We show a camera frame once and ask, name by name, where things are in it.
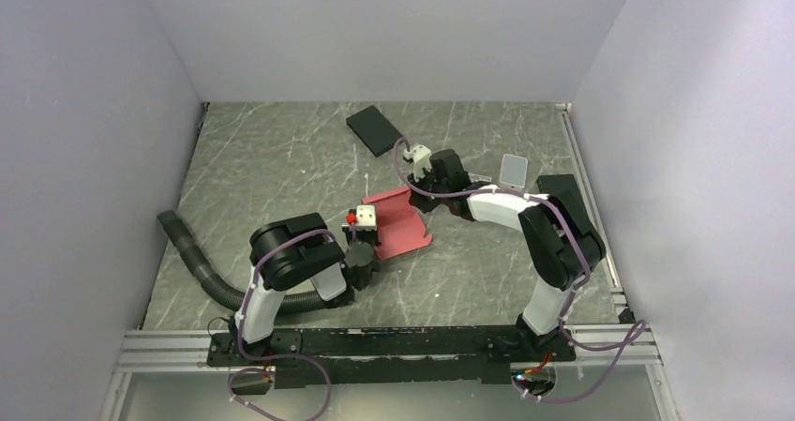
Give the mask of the red paper box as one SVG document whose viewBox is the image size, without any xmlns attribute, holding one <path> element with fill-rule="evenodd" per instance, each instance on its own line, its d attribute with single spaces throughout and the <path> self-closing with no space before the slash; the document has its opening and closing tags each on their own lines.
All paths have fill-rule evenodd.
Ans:
<svg viewBox="0 0 795 421">
<path fill-rule="evenodd" d="M 432 235 L 410 204 L 411 191 L 400 187 L 366 197 L 363 204 L 373 205 L 380 244 L 375 248 L 385 262 L 399 255 L 430 245 Z"/>
</svg>

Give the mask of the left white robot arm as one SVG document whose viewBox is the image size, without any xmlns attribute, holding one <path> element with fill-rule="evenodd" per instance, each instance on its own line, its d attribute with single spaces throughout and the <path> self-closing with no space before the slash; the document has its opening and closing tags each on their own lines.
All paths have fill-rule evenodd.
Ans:
<svg viewBox="0 0 795 421">
<path fill-rule="evenodd" d="M 242 362 L 255 365 L 268 355 L 278 312 L 298 284 L 309 281 L 320 307 L 335 308 L 372 283 L 380 270 L 375 207 L 350 211 L 343 233 L 346 248 L 315 212 L 268 223 L 252 234 L 251 279 L 231 328 L 232 352 Z"/>
</svg>

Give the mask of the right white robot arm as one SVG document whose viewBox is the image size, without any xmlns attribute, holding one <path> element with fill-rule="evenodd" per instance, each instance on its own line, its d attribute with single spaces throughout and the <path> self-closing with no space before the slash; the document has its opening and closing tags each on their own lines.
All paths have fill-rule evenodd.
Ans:
<svg viewBox="0 0 795 421">
<path fill-rule="evenodd" d="M 517 349 L 529 360 L 548 353 L 576 289 L 606 257 L 577 179 L 570 173 L 542 174 L 537 193 L 475 182 L 452 149 L 431 152 L 422 144 L 398 140 L 392 149 L 396 166 L 412 166 L 399 178 L 411 192 L 410 203 L 423 213 L 443 205 L 455 217 L 502 225 L 522 233 L 538 278 L 530 302 L 517 318 Z"/>
</svg>

